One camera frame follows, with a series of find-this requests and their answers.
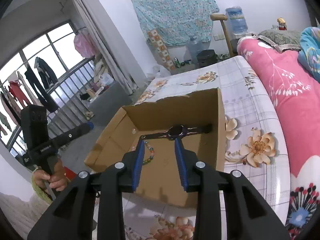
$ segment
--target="cardboard box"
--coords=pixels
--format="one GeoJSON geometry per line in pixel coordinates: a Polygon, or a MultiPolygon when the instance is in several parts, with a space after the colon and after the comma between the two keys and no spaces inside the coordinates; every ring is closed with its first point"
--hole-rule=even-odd
{"type": "MultiPolygon", "coordinates": [[[[226,132],[220,89],[195,91],[155,103],[123,106],[102,132],[84,163],[94,171],[102,172],[121,161],[143,134],[166,131],[177,124],[197,127],[209,123],[213,126],[212,132],[186,136],[182,141],[184,147],[194,151],[199,160],[223,171],[226,132]]],[[[181,186],[174,142],[154,139],[149,143],[155,156],[151,163],[142,167],[136,193],[175,206],[196,207],[197,193],[186,193],[181,186]]],[[[149,156],[146,148],[144,159],[149,156]]]]}

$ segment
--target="wooden cane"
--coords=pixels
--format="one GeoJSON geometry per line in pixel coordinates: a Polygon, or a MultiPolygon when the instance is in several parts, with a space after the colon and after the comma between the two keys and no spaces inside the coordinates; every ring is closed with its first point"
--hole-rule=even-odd
{"type": "Polygon", "coordinates": [[[230,41],[230,38],[229,38],[229,34],[228,34],[226,26],[225,26],[225,24],[223,22],[223,21],[227,21],[228,17],[225,16],[224,14],[215,14],[214,13],[214,14],[210,15],[210,18],[211,18],[212,21],[220,21],[221,22],[222,30],[223,30],[224,36],[226,38],[226,42],[227,42],[227,46],[228,46],[228,49],[229,49],[230,57],[234,57],[234,54],[233,54],[233,51],[232,51],[232,46],[231,46],[231,41],[230,41]]]}

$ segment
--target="blue blanket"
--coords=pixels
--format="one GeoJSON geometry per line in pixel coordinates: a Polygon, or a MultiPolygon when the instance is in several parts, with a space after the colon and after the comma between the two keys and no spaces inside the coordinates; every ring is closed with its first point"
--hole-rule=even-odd
{"type": "Polygon", "coordinates": [[[210,14],[219,11],[215,0],[131,0],[146,39],[157,29],[167,46],[185,45],[189,36],[211,40],[210,14]]]}
{"type": "Polygon", "coordinates": [[[298,61],[320,83],[320,29],[308,27],[301,33],[298,61]]]}

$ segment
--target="black bin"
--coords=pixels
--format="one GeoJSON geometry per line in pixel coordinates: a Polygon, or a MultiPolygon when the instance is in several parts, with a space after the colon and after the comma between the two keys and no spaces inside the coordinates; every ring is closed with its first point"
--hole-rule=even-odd
{"type": "Polygon", "coordinates": [[[217,54],[214,52],[214,49],[206,49],[201,51],[197,55],[197,59],[199,67],[207,67],[218,62],[217,54]]]}

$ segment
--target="dark jacket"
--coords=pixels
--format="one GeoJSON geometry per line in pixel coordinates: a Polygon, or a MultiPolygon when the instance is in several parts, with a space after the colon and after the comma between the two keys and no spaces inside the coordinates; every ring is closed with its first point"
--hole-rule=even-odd
{"type": "Polygon", "coordinates": [[[36,57],[35,68],[38,69],[45,89],[49,89],[50,84],[55,84],[58,82],[57,76],[42,58],[36,57]]]}
{"type": "Polygon", "coordinates": [[[36,95],[38,96],[38,99],[39,99],[40,103],[46,109],[48,109],[48,111],[50,113],[53,113],[54,111],[58,110],[59,107],[58,107],[57,103],[44,90],[43,86],[40,84],[38,78],[36,77],[35,73],[33,72],[33,70],[31,69],[31,67],[29,65],[27,67],[27,71],[25,72],[25,76],[26,76],[27,80],[29,81],[30,86],[33,88],[33,90],[35,91],[36,95]]]}

